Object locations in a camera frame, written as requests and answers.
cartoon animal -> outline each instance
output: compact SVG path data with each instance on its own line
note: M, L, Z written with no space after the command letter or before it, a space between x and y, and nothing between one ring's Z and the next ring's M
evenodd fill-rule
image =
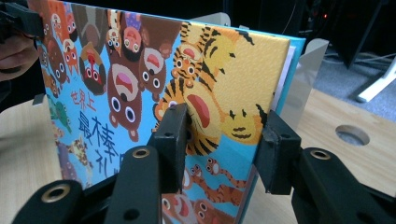
M194 212L198 223L234 223L234 217L215 208L208 200L197 200L194 203Z
M121 56L121 37L120 37L120 17L121 12L114 9L107 10L108 31L106 42L110 48L110 54L115 50Z
M73 163L69 160L69 153L67 145L56 140L56 147L58 148L59 163L61 165L62 179L76 180L81 183L81 179L78 178L76 168Z
M219 146L223 113L213 93L201 82L195 80L191 88L185 88L183 97L188 105L186 152L189 155L208 155Z
M55 78L60 83L60 88L63 88L63 84L67 81L70 83L70 78L66 73L66 66L64 63L64 56L59 48L58 43L53 37L49 38L49 43L47 45L49 64L52 68Z
M101 54L108 30L106 10L100 7L73 4L72 11L81 46L86 46L91 42L96 52Z
M43 79L44 79L44 86L49 88L52 92L52 95L55 98L59 97L59 94L61 93L61 91L59 90L59 88L56 86L56 80L55 77L53 75L50 75L47 73L47 69L45 68L41 68L41 72L43 74Z
M202 55L207 39L210 37L211 29L199 24L192 25L183 21L180 30L180 45L177 46L172 69L172 77L183 77L190 87L193 81L200 76L204 57Z
M73 72L73 68L78 71L78 63L77 63L77 50L75 43L71 39L65 39L62 44L64 59L68 65L70 74Z
M64 104L59 101L55 104L52 98L49 97L49 112L51 119L58 119L67 131L70 133L72 132L70 128L70 119L67 117L66 106Z
M171 79L166 85L163 91L163 98L156 104L154 104L154 117L158 121L163 120L165 111L172 105L178 105L184 103L184 89L185 89L184 78Z
M79 72L85 86L94 95L102 95L106 91L106 70L102 58L89 42L82 48L79 55Z
M84 139L82 136L79 137L79 139L76 139L72 142L70 146L66 146L67 151L69 153L72 153L76 156L76 158L81 162L81 164L85 167L86 169L86 177L87 177L87 183L86 183L86 188L92 185L92 163L88 161L87 157L87 144L84 143Z
M37 44L38 58L40 60L41 67L45 69L49 69L49 58L47 54L47 49L42 44Z
M206 198L213 203L232 203L238 206L242 201L244 192L240 189L232 188L224 184L220 184L217 189L210 188L206 184L201 167L198 164L195 164L191 168L191 179L202 188Z
M222 132L239 143L256 145L274 97L272 90L283 68L288 40L238 33L241 38L234 42L233 57L222 65L224 76L216 77L212 92L225 114L220 125ZM272 52L272 48L278 49L274 55L265 53Z
M183 193L163 194L163 213L180 223L198 223L189 197Z
M52 121L52 130L53 130L53 136L55 137L55 139L62 138L64 136L64 130L62 130L58 126L56 126L54 121Z
M113 127L118 124L128 130L129 137L137 142L142 119L142 95L136 75L126 66L113 63L108 72L107 100L109 119Z
M139 89L149 90L153 101L158 102L166 80L165 60L172 53L181 21L158 21L143 15L140 20L140 34L145 48L139 63Z
M200 81L212 91L218 75L225 74L224 64L229 63L234 57L235 43L242 36L235 30L225 30L220 27L207 26L206 29L210 35L203 51L204 64Z
M226 116L220 125L222 132L236 142L247 145L257 144L262 136L262 127L267 115L260 105L255 106L256 110L254 107L253 110L230 110L229 116Z
M60 1L48 1L48 4L51 13L51 25L55 31L55 35L63 43L65 39L69 38L64 3Z
M125 12L121 20L122 53L130 62L140 60L143 51L143 39L140 35L140 14Z
M69 33L69 38L73 42L76 42L78 38L78 31L76 29L77 27L73 15L73 10L69 3L64 3L64 10L66 13L67 32Z
M233 175L230 174L229 171L225 169L221 169L218 161L213 158L208 158L206 162L206 170L212 175L225 175L230 180L230 182L239 189L244 189L247 185L246 180L236 180L233 178Z
M28 1L28 5L30 9L38 12L43 21L44 38L40 40L47 46L50 36L53 36L49 3L48 1Z

cable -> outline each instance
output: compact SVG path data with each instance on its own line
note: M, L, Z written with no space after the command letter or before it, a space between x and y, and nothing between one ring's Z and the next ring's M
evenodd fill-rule
M285 34L285 31L286 31L286 29L288 28L288 26L289 26L289 24L290 24L290 21L291 21L291 18L293 17L293 15L294 15L294 11L295 11L295 9L296 9L296 6L297 6L297 0L294 0L293 11L291 12L291 15L290 15L290 17L289 17L289 21L288 21L288 23L286 24L285 29L283 29L283 31L282 31L282 35Z

cartoon monkey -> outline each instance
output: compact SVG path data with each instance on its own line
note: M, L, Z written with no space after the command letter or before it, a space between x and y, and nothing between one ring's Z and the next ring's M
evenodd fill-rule
M43 73L44 86L52 91L52 94L55 98L58 98L61 91L56 86L55 77L53 75L48 74L47 70L44 68L41 68L41 72Z
M152 92L153 101L158 102L166 80L165 60L172 53L181 21L159 21L144 15L140 20L140 34L145 48L139 63L139 88Z
M140 14L133 12L125 12L120 23L122 44L121 49L123 55L130 62L137 62L143 51L143 40L140 35Z
M110 122L128 130L129 137L137 142L142 119L142 94L138 89L136 75L126 66L113 63L107 76L107 100L110 107Z
M71 39L65 39L63 42L64 59L68 65L70 74L73 72L73 67L78 70L77 66L77 50L75 43Z
M120 37L120 17L121 13L118 10L108 9L108 31L106 35L106 42L110 49L110 54L115 50L121 56L121 37Z
M66 21L66 11L63 2L48 1L49 11L51 13L51 25L55 31L55 35L64 42L66 38L69 38L69 33L67 32L67 21Z
M64 56L59 48L58 43L55 38L50 37L49 43L47 45L48 48L48 58L49 64L52 68L52 72L55 75L56 79L60 83L60 88L63 88L63 84L67 81L70 83L70 78L66 74L66 67L64 63Z
M73 4L72 10L81 46L92 42L95 50L101 54L108 30L106 11L103 8L86 7L79 4Z
M82 48L79 56L79 72L84 84L94 95L106 91L106 70L102 59L93 44L89 42Z
M69 3L64 3L64 10L66 12L67 32L69 33L69 38L73 42L76 42L78 37L76 21Z

black metal bracket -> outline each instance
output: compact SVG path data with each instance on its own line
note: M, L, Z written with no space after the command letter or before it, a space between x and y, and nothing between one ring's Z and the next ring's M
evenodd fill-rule
M299 223L396 223L396 200L363 186L330 151L301 149L301 138L273 111L255 166L267 192L290 194Z

monkey face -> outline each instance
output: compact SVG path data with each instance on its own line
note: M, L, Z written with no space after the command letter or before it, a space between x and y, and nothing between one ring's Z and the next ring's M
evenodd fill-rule
M114 50L121 55L121 38L120 38L120 31L117 29L110 29L106 35L106 41L108 47L110 48L110 53Z
M58 98L59 97L59 89L56 86L55 77L53 77L53 75L50 75L50 79L51 79L51 82L50 82L49 88L52 91L53 96L55 98Z
M73 13L68 13L66 15L66 21L67 21L67 32L69 33L69 37L73 42L76 42L78 34L77 34L76 22Z
M140 60L144 45L140 33L134 27L127 27L122 31L122 53L131 62Z
M124 31L124 45L128 50L137 53L142 46L142 37L134 27L127 27Z
M56 79L61 83L70 82L69 77L66 74L66 67L64 64L64 56L62 55L59 45L54 38L51 38L48 43L48 57L49 63L52 67L52 71L55 74Z
M137 87L138 80L129 68L114 63L108 75L107 100L110 107L110 121L129 131L133 141L138 141L137 128L142 114L142 95Z
M140 90L148 89L152 92L152 99L158 102L165 80L165 59L158 50L145 48L139 64Z
M79 57L79 72L84 84L94 95L106 91L106 71L99 53L88 43Z
M77 50L74 42L71 39L64 40L64 58L66 59L66 63L69 67L70 73L72 73L73 67L77 68Z

